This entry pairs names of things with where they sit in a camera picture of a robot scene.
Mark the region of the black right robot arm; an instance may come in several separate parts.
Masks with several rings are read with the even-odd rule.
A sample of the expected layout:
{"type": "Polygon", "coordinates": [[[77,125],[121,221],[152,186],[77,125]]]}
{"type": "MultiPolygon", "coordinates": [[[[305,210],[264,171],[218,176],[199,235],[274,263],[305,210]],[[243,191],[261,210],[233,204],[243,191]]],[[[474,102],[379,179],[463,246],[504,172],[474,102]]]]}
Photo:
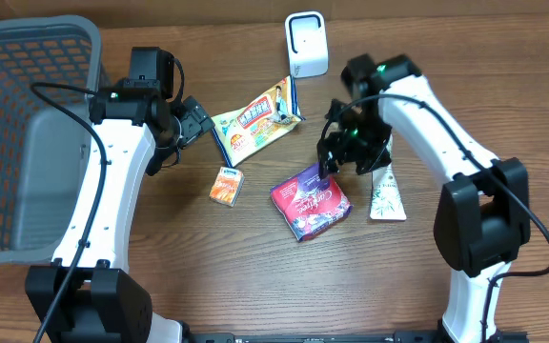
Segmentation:
{"type": "Polygon", "coordinates": [[[434,223],[437,248],[451,268],[447,309],[433,342],[525,342],[495,324],[502,277],[530,239],[528,174],[516,159],[483,148],[435,97],[427,78],[406,55],[380,63],[362,54],[348,61],[341,80],[353,100],[335,99],[326,117],[337,124],[317,143],[325,178],[344,163],[356,173],[392,162],[397,131],[441,188],[434,223]]]}

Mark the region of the white tube gold cap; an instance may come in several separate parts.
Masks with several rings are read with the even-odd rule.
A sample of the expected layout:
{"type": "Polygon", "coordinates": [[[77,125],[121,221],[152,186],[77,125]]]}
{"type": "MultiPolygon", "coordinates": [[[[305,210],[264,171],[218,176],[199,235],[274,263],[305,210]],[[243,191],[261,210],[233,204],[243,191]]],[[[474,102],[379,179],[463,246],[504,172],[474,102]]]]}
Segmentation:
{"type": "Polygon", "coordinates": [[[370,218],[382,221],[407,219],[392,164],[372,172],[370,218]]]}

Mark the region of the orange white tissue pack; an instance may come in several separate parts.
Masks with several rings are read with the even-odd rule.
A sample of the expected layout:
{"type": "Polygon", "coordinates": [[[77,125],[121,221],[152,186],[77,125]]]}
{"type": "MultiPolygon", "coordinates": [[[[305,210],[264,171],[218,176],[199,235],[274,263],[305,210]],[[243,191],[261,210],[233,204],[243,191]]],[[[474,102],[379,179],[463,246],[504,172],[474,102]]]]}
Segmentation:
{"type": "Polygon", "coordinates": [[[233,207],[244,183],[242,171],[221,167],[210,190],[210,198],[220,204],[233,207]]]}

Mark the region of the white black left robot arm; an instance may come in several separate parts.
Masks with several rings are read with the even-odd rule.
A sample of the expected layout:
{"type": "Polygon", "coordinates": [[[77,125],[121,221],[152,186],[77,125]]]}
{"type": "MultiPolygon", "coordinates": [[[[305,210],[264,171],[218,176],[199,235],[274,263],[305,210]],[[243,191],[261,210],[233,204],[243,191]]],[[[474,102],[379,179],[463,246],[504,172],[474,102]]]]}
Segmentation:
{"type": "Polygon", "coordinates": [[[186,342],[188,327],[153,310],[129,274],[136,200],[145,175],[175,166],[180,153],[214,127],[184,96],[181,63],[158,47],[135,47],[130,71],[112,87],[84,89],[89,117],[31,91],[91,137],[91,152],[69,226],[47,266],[30,267],[25,291],[40,319],[35,341],[186,342]]]}

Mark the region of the yellow snack bag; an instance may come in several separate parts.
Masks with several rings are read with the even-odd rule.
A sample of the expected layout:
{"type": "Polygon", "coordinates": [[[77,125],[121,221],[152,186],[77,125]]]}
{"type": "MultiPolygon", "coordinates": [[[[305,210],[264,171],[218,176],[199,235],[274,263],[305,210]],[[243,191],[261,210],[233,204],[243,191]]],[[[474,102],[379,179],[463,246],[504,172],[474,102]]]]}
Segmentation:
{"type": "Polygon", "coordinates": [[[214,140],[227,167],[241,162],[305,120],[297,103],[295,79],[286,76],[249,105],[213,116],[214,140]]]}

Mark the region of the red purple pad package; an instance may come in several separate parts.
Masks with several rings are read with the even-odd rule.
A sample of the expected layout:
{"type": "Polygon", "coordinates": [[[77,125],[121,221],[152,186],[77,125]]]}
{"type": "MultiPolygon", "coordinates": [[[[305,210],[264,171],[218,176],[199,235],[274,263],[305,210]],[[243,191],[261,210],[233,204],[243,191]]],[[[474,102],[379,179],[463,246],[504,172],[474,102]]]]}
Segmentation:
{"type": "Polygon", "coordinates": [[[331,175],[319,176],[317,163],[272,187],[270,195],[298,242],[313,239],[353,208],[331,175]]]}

